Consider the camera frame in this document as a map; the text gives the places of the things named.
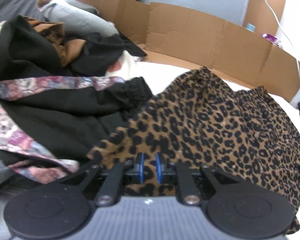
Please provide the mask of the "purple white refill pouch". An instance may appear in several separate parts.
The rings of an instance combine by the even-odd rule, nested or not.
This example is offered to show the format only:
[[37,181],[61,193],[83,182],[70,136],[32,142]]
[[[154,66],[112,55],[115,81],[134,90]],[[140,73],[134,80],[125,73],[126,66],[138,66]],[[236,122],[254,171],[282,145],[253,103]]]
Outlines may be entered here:
[[272,44],[278,46],[279,48],[282,48],[281,41],[276,36],[273,36],[271,34],[262,34],[261,36]]

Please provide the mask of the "grey trousers leg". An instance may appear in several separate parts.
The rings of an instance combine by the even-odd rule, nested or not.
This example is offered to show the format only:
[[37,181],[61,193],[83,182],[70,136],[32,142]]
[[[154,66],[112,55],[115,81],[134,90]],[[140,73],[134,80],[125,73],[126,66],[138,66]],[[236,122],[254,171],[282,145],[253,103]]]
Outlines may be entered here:
[[52,0],[44,6],[39,5],[39,0],[0,0],[0,22],[18,15],[46,22],[62,22],[65,33],[77,37],[85,37],[89,33],[111,37],[119,33],[108,21],[63,0]]

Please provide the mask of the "black garment with floral trim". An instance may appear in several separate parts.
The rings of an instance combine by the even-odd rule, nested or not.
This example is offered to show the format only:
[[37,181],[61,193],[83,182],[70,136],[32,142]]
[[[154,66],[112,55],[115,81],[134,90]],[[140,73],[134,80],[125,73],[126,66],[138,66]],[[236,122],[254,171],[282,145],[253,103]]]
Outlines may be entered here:
[[47,184],[76,172],[152,92],[141,77],[50,75],[53,48],[24,17],[0,22],[0,160]]

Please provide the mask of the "brown cardboard sheet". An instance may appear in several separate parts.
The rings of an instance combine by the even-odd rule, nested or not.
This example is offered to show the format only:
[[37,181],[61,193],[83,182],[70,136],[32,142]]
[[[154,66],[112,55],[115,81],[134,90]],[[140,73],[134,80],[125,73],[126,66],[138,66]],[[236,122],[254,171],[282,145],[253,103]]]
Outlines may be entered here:
[[300,101],[300,63],[261,35],[200,11],[136,0],[80,0],[149,51],[149,59],[183,60],[253,87],[264,86],[291,104]]

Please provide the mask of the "brown and black clothes pile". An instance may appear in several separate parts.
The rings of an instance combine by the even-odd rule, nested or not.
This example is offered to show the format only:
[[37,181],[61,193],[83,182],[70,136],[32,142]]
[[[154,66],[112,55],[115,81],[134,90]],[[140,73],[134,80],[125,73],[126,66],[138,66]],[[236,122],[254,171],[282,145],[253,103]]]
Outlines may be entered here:
[[84,37],[68,35],[63,22],[45,22],[24,17],[27,23],[53,48],[43,52],[43,69],[50,75],[104,76],[119,70],[120,58],[128,55],[143,59],[147,54],[130,39],[119,34],[102,37],[98,32]]

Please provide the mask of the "leopard print garment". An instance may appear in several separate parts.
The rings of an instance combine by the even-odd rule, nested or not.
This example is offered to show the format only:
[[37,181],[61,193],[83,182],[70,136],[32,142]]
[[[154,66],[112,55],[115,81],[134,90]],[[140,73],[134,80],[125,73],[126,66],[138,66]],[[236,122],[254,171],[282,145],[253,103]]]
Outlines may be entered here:
[[138,153],[145,156],[145,184],[127,187],[130,196],[174,194],[156,179],[161,153],[190,168],[220,168],[300,206],[300,133],[288,114],[264,87],[233,91],[207,68],[177,77],[89,157],[111,168]]

